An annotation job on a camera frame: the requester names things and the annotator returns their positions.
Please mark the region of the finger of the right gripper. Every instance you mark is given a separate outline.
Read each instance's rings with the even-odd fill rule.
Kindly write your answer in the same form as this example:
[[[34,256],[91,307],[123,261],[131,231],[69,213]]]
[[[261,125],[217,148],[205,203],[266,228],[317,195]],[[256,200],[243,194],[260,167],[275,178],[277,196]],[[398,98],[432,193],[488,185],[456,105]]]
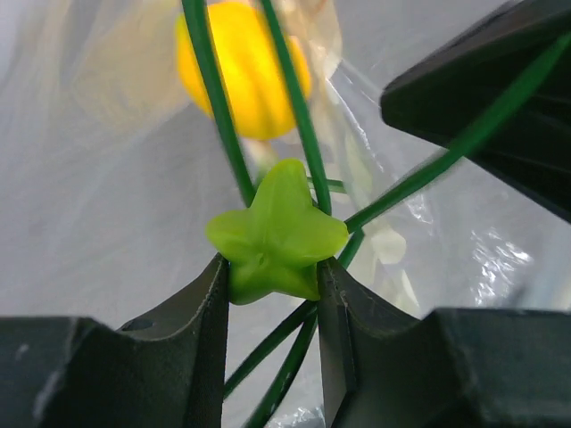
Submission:
[[[568,1],[508,1],[391,81],[383,122],[441,147],[570,30]],[[570,53],[469,159],[570,219]]]

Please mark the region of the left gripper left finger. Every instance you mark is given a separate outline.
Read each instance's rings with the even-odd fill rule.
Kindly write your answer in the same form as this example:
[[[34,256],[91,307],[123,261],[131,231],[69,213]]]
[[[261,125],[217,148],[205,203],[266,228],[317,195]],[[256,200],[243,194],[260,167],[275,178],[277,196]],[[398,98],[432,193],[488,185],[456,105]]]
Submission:
[[[218,427],[228,263],[119,329],[90,317],[3,317],[4,427]]]

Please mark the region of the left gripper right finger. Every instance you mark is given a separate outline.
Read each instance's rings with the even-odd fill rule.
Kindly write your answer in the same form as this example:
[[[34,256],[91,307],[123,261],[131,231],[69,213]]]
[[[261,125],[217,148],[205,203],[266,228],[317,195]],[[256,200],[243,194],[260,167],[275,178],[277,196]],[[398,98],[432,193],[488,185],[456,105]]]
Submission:
[[[442,308],[416,319],[336,259],[318,280],[327,426],[569,426],[568,313]]]

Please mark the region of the fake green onion stems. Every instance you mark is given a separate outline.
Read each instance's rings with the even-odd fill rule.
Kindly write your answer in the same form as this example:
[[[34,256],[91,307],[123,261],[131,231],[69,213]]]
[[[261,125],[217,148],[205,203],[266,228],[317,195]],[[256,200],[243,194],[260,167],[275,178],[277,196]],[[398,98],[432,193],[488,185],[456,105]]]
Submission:
[[[207,6],[203,1],[185,1],[182,4],[182,13],[186,20],[194,55],[210,101],[213,118],[230,167],[235,174],[236,183],[246,209],[252,205],[262,179],[277,162],[261,173],[257,181],[252,181],[245,165],[224,81],[221,77],[218,55],[216,54],[211,35]],[[255,8],[258,8],[263,13],[274,43],[278,63],[294,114],[295,128],[300,135],[305,153],[304,159],[299,161],[305,167],[313,205],[333,217],[329,186],[317,135],[310,119],[298,77],[296,76],[294,63],[286,42],[286,34],[280,27],[277,13],[271,2],[263,2],[260,7]],[[349,264],[363,241],[362,228],[367,223],[435,181],[462,157],[483,147],[500,127],[529,100],[531,95],[558,64],[560,57],[569,46],[570,36],[568,34],[558,37],[550,47],[544,49],[539,57],[533,60],[519,74],[504,93],[480,117],[452,141],[448,150],[441,152],[438,157],[431,159],[419,169],[409,173],[396,187],[382,195],[377,201],[348,220],[343,221],[348,228],[349,239],[347,244],[332,258],[345,265]],[[248,426],[262,427],[266,425],[288,393],[293,379],[305,359],[310,340],[317,327],[316,304],[317,300],[302,299],[302,305],[296,313],[290,316],[290,329],[297,332],[296,340],[274,382],[247,420]]]

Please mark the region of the fake yellow lemon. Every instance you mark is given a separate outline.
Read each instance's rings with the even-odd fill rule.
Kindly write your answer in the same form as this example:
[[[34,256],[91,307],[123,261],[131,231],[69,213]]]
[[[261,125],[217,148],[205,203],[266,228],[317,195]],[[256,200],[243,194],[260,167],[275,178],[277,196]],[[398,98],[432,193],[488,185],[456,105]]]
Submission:
[[[238,135],[267,141],[295,125],[286,83],[263,13],[242,1],[207,6],[213,44]],[[175,26],[180,80],[193,102],[213,119],[184,14]],[[296,37],[286,36],[305,100],[311,93],[308,63]]]

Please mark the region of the clear zip top bag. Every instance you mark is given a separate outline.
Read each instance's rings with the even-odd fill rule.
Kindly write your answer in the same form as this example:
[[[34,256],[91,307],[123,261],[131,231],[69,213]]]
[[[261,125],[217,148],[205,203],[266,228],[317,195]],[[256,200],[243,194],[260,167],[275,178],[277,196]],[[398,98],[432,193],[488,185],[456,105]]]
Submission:
[[[184,2],[2,2],[1,320],[90,317],[116,330],[216,256],[229,285],[204,228],[244,200],[215,120],[179,77]],[[310,66],[334,218],[377,201],[467,128],[441,147],[386,125],[379,100],[505,2],[271,2]],[[570,219],[469,155],[367,223],[339,263],[416,319],[442,308],[570,316]],[[302,299],[269,296],[242,309],[242,323],[228,301],[222,407],[239,404],[237,423],[250,427],[296,340],[289,319]],[[329,427],[320,352],[312,367],[300,393],[322,400],[316,416]]]

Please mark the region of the fake green leaf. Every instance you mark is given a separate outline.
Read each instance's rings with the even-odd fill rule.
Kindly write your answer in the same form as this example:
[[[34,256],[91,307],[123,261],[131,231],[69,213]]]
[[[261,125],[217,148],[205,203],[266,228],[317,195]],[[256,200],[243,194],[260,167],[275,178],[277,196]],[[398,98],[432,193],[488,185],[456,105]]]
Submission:
[[[317,264],[349,239],[343,221],[313,205],[305,167],[297,159],[279,161],[250,207],[212,218],[205,234],[229,262],[228,293],[235,305],[273,292],[318,300]]]

